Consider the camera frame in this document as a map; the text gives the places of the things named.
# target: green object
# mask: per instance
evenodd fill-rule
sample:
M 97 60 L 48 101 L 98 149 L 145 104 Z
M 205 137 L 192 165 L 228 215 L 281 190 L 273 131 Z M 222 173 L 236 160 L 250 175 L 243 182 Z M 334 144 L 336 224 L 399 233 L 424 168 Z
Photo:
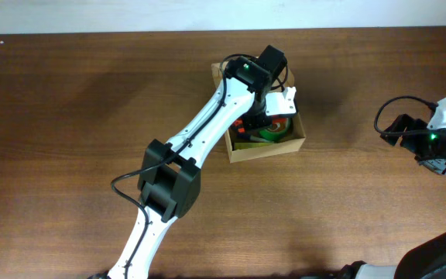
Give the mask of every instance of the green object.
M 271 128 L 260 130 L 259 135 L 261 135 L 261 137 L 264 139 L 276 142 L 286 135 L 289 128 L 290 119 L 286 119 L 285 125 L 282 122 L 273 123 Z
M 234 144 L 235 144 L 235 150 L 242 150 L 242 149 L 268 146 L 275 143 L 234 143 Z

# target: white background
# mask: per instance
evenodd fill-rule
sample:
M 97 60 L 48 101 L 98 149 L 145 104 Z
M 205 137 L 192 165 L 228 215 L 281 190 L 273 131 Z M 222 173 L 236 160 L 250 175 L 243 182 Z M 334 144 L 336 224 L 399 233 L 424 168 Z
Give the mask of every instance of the white background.
M 0 33 L 446 26 L 446 0 L 0 0 Z

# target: brown tabletop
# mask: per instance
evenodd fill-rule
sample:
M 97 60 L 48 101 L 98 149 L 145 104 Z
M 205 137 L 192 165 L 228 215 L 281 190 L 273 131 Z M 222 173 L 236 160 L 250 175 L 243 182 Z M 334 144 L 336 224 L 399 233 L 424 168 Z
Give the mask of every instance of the brown tabletop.
M 151 274 L 266 276 L 397 264 L 446 231 L 446 175 L 372 127 L 397 95 L 446 96 L 446 27 L 0 36 L 0 277 L 84 278 L 119 258 L 136 208 L 109 181 L 138 168 L 214 92 L 211 63 L 286 54 L 307 139 L 230 164 L 223 139 Z M 427 109 L 400 101 L 388 126 Z M 136 179 L 120 186 L 138 197 Z

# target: green tape roll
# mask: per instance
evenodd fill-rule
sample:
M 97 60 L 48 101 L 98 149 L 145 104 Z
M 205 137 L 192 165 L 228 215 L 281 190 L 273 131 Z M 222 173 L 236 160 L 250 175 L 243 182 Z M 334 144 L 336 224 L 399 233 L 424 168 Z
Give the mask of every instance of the green tape roll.
M 275 123 L 268 129 L 259 131 L 262 138 L 276 142 L 286 135 L 290 128 L 290 119 L 286 119 L 285 125 L 283 123 Z

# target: cardboard box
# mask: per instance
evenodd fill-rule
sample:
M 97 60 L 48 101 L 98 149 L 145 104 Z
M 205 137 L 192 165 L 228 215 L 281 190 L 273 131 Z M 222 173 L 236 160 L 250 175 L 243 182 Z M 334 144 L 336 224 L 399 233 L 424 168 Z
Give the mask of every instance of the cardboard box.
M 211 65 L 214 86 L 216 88 L 221 82 L 221 72 L 219 71 L 219 66 L 219 63 Z M 285 71 L 280 74 L 280 79 L 283 80 L 284 76 Z M 294 81 L 295 79 L 293 77 L 292 71 L 290 71 L 289 69 L 288 78 L 285 82 L 285 85 L 287 87 L 293 87 Z M 290 128 L 291 132 L 289 132 L 287 136 L 283 137 L 278 143 L 274 143 L 269 146 L 254 147 L 244 150 L 234 150 L 234 142 L 239 141 L 240 139 L 237 139 L 235 133 L 228 129 L 225 132 L 225 142 L 228 151 L 228 157 L 230 158 L 230 163 L 299 151 L 300 147 L 304 143 L 304 140 L 306 140 L 306 132 L 304 131 L 302 121 L 300 120 L 299 112 L 292 118 L 292 124 Z

